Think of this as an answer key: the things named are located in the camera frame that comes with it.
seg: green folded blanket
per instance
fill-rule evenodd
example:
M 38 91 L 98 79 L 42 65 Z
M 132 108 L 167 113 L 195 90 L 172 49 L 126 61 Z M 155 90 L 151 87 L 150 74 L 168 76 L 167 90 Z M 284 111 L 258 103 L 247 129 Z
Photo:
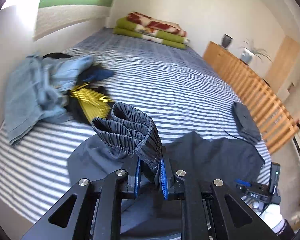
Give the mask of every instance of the green folded blanket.
M 147 41 L 154 41 L 154 42 L 161 43 L 161 44 L 171 46 L 174 48 L 178 48 L 178 49 L 186 49 L 186 45 L 182 44 L 182 43 L 178 43 L 178 42 L 174 42 L 174 41 L 167 41 L 167 40 L 160 39 L 157 37 L 148 36 L 148 35 L 144 35 L 141 33 L 133 32 L 133 31 L 129 31 L 126 29 L 117 28 L 117 27 L 113 29 L 113 34 L 119 34 L 119 35 L 140 38 L 140 39 L 144 39 Z
M 172 33 L 167 33 L 164 31 L 160 31 L 160 30 L 155 30 L 153 28 L 150 27 L 145 27 L 142 26 L 140 24 L 136 24 L 133 22 L 130 22 L 127 20 L 126 17 L 123 17 L 119 20 L 117 20 L 117 28 L 121 28 L 121 29 L 126 29 L 129 31 L 134 31 L 137 33 L 142 33 L 145 35 L 149 35 L 149 36 L 153 36 L 153 37 L 157 37 L 160 39 L 164 39 L 167 41 L 174 41 L 174 42 L 178 42 L 178 43 L 184 43 L 184 44 L 188 44 L 189 43 L 189 39 L 185 38 L 185 37 L 181 37 L 179 35 L 175 35 Z

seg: striped bed sheet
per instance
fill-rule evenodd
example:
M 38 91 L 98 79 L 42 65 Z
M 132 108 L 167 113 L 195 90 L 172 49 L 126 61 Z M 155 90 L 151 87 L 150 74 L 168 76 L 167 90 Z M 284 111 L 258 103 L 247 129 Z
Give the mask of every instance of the striped bed sheet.
M 115 76 L 97 85 L 105 86 L 114 101 L 151 116 L 163 143 L 191 131 L 205 139 L 240 138 L 231 114 L 231 105 L 239 98 L 191 48 L 175 49 L 103 29 L 65 53 L 93 55 L 114 70 Z M 40 121 L 11 147 L 3 124 L 1 200 L 35 223 L 71 187 L 67 158 L 94 134 L 89 125 L 75 121 L 60 125 Z M 265 160 L 258 182 L 267 184 L 271 158 L 263 141 L 256 148 Z

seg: silver screw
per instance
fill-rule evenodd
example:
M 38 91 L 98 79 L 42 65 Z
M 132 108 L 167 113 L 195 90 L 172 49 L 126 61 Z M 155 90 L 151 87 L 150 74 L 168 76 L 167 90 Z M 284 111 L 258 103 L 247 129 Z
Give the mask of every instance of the silver screw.
M 223 181 L 221 179 L 215 179 L 213 181 L 213 184 L 216 185 L 216 186 L 218 186 L 218 187 L 220 187 L 220 186 L 223 185 Z
M 85 186 L 89 183 L 89 181 L 87 179 L 80 179 L 79 180 L 79 185 L 80 186 Z
M 178 170 L 178 171 L 176 172 L 176 174 L 177 174 L 177 176 L 179 176 L 179 177 L 183 177 L 183 176 L 186 174 L 186 172 L 183 171 L 183 170 Z
M 126 171 L 125 170 L 117 170 L 115 172 L 115 174 L 117 174 L 118 176 L 123 176 L 124 174 L 126 174 Z

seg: white plant pot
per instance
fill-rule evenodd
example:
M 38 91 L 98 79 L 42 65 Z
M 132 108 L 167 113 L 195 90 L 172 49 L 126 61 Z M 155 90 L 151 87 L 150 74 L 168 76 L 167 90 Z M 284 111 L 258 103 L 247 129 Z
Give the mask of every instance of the white plant pot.
M 248 50 L 247 48 L 243 49 L 243 52 L 240 56 L 240 59 L 246 63 L 247 65 L 249 65 L 249 63 L 251 62 L 251 60 L 253 59 L 254 54 Z

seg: wooden bed rail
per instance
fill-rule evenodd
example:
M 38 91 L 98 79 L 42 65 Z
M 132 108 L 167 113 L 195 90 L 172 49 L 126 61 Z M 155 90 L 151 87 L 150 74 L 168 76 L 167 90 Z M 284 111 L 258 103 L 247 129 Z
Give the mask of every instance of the wooden bed rail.
M 276 94 L 243 61 L 213 42 L 208 45 L 203 59 L 248 107 L 270 154 L 299 131 Z

